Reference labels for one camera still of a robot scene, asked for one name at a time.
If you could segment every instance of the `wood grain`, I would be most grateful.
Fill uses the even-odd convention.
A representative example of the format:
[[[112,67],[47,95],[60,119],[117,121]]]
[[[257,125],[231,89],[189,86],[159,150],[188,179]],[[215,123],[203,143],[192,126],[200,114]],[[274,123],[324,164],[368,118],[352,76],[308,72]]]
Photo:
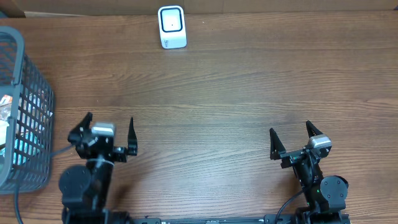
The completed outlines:
[[[55,148],[87,111],[114,121],[139,155],[117,164],[108,208],[133,217],[276,213],[299,190],[269,160],[269,128],[287,149],[310,119],[333,140],[325,175],[349,183],[353,223],[398,218],[398,13],[186,16],[186,49],[163,50],[155,16],[2,19],[56,92]],[[58,178],[83,164],[56,157],[49,185],[21,195],[26,223],[61,223]],[[0,223],[16,223],[0,197]],[[303,198],[286,212],[305,203]]]

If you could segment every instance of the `gray plastic basket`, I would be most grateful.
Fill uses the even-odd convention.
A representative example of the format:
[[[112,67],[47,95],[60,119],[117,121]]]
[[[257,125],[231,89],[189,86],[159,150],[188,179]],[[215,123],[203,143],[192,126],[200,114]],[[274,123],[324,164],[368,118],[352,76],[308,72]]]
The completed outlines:
[[[30,192],[49,181],[55,97],[24,51],[18,30],[0,27],[0,98],[12,96],[0,151],[0,194],[13,193],[17,182],[21,192]]]

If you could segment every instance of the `black cable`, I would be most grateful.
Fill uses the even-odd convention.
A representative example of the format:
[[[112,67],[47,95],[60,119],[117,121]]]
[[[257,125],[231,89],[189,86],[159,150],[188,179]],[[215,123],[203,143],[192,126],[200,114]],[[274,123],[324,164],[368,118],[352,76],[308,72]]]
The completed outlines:
[[[68,151],[69,149],[71,149],[73,146],[75,146],[75,145],[71,144],[71,145],[69,145],[67,147],[64,147],[61,150],[55,151],[55,152],[50,154],[50,157],[53,158],[53,157],[55,157],[55,156],[57,156],[57,155],[59,155],[61,153],[64,153],[64,152]]]
[[[18,195],[19,195],[19,181],[17,182],[17,185],[15,187],[14,210],[15,210],[15,216],[17,217],[18,223],[19,224],[24,224],[24,222],[22,221],[21,215],[19,213]]]
[[[64,153],[64,152],[68,151],[69,149],[71,149],[73,146],[74,146],[74,145],[71,144],[71,145],[69,145],[69,146],[67,146],[67,147],[64,147],[64,148],[61,149],[61,150],[55,151],[55,152],[53,152],[53,153],[50,154],[50,157],[53,158],[53,157],[55,157],[55,156],[57,156],[57,155],[59,155],[59,154],[61,154],[61,153]],[[20,180],[23,179],[23,176],[24,176],[24,175],[21,175],[21,176],[18,178],[16,187],[15,187],[15,192],[14,192],[14,210],[15,210],[15,216],[17,217],[17,220],[18,220],[18,223],[19,223],[19,224],[24,224],[24,222],[22,221],[22,218],[21,218],[21,214],[19,213],[19,205],[18,205],[19,182],[20,182]]]
[[[313,182],[314,182],[314,180],[315,180],[315,175],[314,175],[314,171],[315,171],[315,169],[314,169],[314,166],[313,166],[313,163],[312,163],[312,157],[311,157],[311,151],[310,152],[306,152],[306,155],[308,156],[308,158],[310,159],[310,164],[311,164],[311,176],[312,176],[312,178],[311,178],[311,184],[308,186],[308,187],[306,187],[306,188],[304,188],[304,189],[302,189],[301,191],[299,191],[298,193],[296,193],[295,195],[293,195],[293,197],[291,197],[288,201],[286,201],[282,206],[281,206],[281,208],[279,209],[279,211],[278,211],[278,213],[276,214],[276,217],[275,217],[275,224],[278,224],[278,219],[279,219],[279,217],[280,217],[280,214],[283,212],[283,210],[285,209],[285,207],[288,205],[288,204],[290,204],[291,202],[293,202],[298,196],[300,196],[302,193],[304,193],[304,192],[306,192],[306,191],[308,191],[309,189],[311,189],[311,187],[312,187],[312,184],[313,184]]]

